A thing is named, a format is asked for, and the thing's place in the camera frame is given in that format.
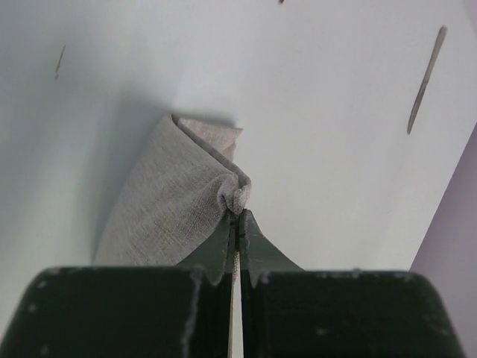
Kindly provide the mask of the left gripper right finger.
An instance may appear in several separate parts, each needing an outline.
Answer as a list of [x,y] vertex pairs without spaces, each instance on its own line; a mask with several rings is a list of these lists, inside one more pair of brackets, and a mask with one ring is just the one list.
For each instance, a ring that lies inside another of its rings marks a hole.
[[307,271],[238,220],[246,357],[462,357],[434,286],[409,271]]

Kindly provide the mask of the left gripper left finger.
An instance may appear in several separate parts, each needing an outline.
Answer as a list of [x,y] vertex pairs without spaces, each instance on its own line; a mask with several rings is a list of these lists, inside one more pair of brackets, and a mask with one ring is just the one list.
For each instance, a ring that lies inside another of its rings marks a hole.
[[1,341],[3,357],[229,357],[236,223],[174,266],[41,271]]

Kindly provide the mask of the grey cloth napkin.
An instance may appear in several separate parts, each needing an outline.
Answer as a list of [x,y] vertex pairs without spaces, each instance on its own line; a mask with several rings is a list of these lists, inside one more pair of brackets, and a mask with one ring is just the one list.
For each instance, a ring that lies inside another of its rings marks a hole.
[[172,115],[152,131],[99,239],[96,266],[169,266],[241,214],[250,178],[233,162],[242,130]]

